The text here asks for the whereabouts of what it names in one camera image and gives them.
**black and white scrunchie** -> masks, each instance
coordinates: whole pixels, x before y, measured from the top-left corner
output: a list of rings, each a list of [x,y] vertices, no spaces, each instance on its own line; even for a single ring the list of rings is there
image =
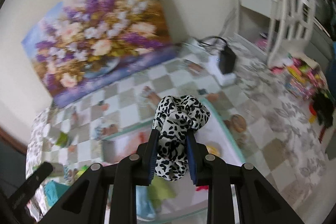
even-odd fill
[[[155,174],[170,181],[184,176],[188,170],[185,134],[199,130],[209,116],[208,109],[194,96],[162,98],[153,121],[153,129],[160,131]]]

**green cloth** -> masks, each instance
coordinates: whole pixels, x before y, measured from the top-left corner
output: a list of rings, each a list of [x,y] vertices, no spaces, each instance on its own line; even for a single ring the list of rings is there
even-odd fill
[[[176,194],[170,187],[169,182],[164,178],[154,175],[152,183],[148,187],[148,198],[152,201],[154,208],[160,207],[161,201],[175,197]]]

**red object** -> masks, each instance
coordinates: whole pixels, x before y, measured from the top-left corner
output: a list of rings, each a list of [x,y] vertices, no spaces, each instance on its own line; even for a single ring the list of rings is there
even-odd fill
[[[196,187],[196,192],[201,191],[201,190],[209,190],[209,186],[205,185],[205,186],[197,186]]]
[[[313,116],[316,116],[316,111],[315,111],[315,109],[313,108],[313,103],[310,103],[310,104],[309,104],[309,111],[310,111],[310,113],[311,113]]]
[[[322,139],[324,137],[324,133],[326,132],[326,127],[323,126],[321,131],[320,131],[320,136],[319,136],[319,142],[321,143],[322,142]]]

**yellow round object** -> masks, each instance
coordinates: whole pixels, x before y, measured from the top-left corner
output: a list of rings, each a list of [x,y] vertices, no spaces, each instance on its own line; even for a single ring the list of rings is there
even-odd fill
[[[213,154],[213,155],[215,155],[217,157],[221,156],[221,154],[219,153],[219,151],[216,148],[214,148],[213,146],[207,145],[206,147],[207,147],[207,150],[208,150],[208,152],[210,154]]]

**brown wooden edge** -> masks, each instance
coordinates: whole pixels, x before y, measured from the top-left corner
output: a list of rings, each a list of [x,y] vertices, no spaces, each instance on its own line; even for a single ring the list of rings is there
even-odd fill
[[[19,153],[26,155],[27,154],[27,146],[13,138],[9,135],[3,128],[0,127],[0,141],[9,145]]]

